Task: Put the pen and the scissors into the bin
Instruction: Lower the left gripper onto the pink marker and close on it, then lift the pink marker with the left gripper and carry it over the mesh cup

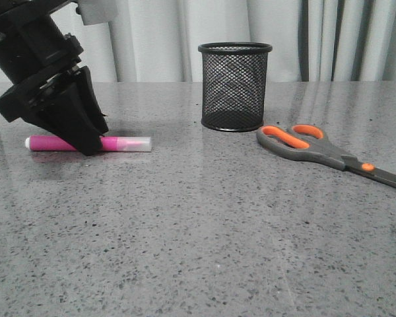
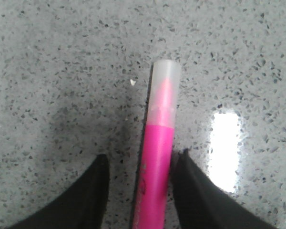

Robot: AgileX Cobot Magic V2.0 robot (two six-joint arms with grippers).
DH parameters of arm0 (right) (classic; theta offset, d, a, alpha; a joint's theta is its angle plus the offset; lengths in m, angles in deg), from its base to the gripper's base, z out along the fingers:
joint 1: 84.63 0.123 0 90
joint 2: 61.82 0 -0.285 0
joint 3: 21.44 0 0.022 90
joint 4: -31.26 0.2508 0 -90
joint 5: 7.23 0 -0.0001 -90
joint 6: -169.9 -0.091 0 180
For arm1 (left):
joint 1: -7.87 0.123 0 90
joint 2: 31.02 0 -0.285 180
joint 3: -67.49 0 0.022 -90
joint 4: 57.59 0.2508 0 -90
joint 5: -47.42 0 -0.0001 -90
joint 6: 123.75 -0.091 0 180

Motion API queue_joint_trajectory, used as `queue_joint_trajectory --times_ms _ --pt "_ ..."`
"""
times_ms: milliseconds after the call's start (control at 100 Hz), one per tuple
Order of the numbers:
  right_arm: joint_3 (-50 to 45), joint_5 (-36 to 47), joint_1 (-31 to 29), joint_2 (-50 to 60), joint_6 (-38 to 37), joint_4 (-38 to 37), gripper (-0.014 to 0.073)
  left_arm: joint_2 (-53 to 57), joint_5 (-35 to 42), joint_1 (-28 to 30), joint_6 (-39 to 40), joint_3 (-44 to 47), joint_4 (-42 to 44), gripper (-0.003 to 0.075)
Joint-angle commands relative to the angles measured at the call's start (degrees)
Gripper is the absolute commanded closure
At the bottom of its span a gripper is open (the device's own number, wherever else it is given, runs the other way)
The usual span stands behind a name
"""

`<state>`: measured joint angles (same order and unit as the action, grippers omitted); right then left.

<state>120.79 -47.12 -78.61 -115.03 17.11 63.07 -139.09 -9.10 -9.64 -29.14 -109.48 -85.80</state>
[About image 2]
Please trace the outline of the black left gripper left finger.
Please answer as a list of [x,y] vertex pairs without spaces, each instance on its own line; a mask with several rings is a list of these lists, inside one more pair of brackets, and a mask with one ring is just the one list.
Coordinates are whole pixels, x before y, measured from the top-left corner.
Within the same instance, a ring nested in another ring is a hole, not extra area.
[[100,229],[109,195],[106,155],[96,157],[59,197],[10,229]]

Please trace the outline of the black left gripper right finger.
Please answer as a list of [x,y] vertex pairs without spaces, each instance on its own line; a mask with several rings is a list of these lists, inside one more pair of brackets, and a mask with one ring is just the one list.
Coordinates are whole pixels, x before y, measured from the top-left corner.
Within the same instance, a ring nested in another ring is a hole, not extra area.
[[191,159],[189,150],[173,154],[174,205],[183,229],[271,229],[217,187]]

